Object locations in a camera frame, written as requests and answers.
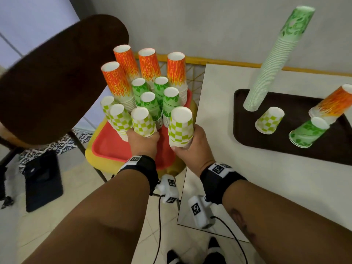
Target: tattoo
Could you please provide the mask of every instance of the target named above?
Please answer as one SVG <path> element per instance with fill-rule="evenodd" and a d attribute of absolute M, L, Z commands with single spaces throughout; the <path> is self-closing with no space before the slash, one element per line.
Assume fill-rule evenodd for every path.
<path fill-rule="evenodd" d="M 254 244 L 254 241 L 256 239 L 256 235 L 253 232 L 250 232 L 248 230 L 248 226 L 246 224 L 246 222 L 244 221 L 242 214 L 240 213 L 240 211 L 238 211 L 237 209 L 231 209 L 230 210 L 230 216 L 233 219 L 233 221 L 237 224 L 237 226 L 240 228 L 240 230 L 243 232 L 243 234 L 245 235 L 245 237 L 247 237 L 247 239 Z"/>

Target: white table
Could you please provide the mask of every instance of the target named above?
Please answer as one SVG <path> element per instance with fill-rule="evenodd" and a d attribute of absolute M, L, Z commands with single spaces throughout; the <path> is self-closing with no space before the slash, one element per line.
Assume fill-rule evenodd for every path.
<path fill-rule="evenodd" d="M 204 128 L 215 159 L 233 166 L 256 185 L 352 230 L 352 166 L 248 147 L 234 138 L 233 94 L 237 89 L 249 88 L 258 71 L 248 67 L 206 66 L 196 123 Z M 323 98 L 345 83 L 352 83 L 352 77 L 281 71 L 270 91 Z M 346 116 L 352 122 L 352 109 Z M 187 204 L 197 194 L 204 195 L 203 185 L 187 169 L 179 225 L 197 229 Z M 222 205 L 214 204 L 211 209 L 239 240 L 248 241 Z M 208 231 L 232 237 L 218 220 Z"/>

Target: orange flame pattern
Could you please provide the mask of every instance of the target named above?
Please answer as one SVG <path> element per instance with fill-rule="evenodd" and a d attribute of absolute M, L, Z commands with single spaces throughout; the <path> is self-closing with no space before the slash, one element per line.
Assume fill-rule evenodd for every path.
<path fill-rule="evenodd" d="M 130 79 L 135 79 L 138 76 L 138 66 L 132 50 L 129 49 L 123 53 L 117 53 L 114 51 L 114 54 L 116 61 L 120 63 L 125 74 L 128 75 Z"/>
<path fill-rule="evenodd" d="M 105 81 L 113 95 L 130 96 L 131 86 L 129 85 L 125 72 L 121 66 L 113 71 L 102 71 Z"/>
<path fill-rule="evenodd" d="M 145 80 L 152 80 L 161 76 L 160 66 L 156 53 L 151 56 L 139 56 L 140 71 Z"/>
<path fill-rule="evenodd" d="M 181 86 L 186 81 L 186 59 L 168 59 L 168 79 L 171 84 Z"/>
<path fill-rule="evenodd" d="M 352 94 L 340 86 L 318 104 L 318 109 L 328 116 L 341 116 L 352 105 Z"/>

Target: person's right arm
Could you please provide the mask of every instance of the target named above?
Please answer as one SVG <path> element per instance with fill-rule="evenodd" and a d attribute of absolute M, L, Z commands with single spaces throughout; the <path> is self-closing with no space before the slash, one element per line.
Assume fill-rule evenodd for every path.
<path fill-rule="evenodd" d="M 203 128 L 175 153 L 198 177 L 214 163 Z M 352 232 L 280 195 L 238 180 L 222 204 L 266 263 L 352 263 Z"/>

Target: hand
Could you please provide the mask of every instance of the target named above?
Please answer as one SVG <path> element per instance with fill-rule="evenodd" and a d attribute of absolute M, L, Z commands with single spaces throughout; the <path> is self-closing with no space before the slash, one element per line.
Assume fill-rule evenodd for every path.
<path fill-rule="evenodd" d="M 133 128 L 126 132 L 131 147 L 132 155 L 147 155 L 155 160 L 157 152 L 157 143 L 160 137 L 158 132 L 152 136 L 143 137 L 138 133 L 135 133 Z"/>
<path fill-rule="evenodd" d="M 188 149 L 173 146 L 173 150 L 198 177 L 207 166 L 215 163 L 204 129 L 197 124 L 194 125 L 191 146 Z"/>

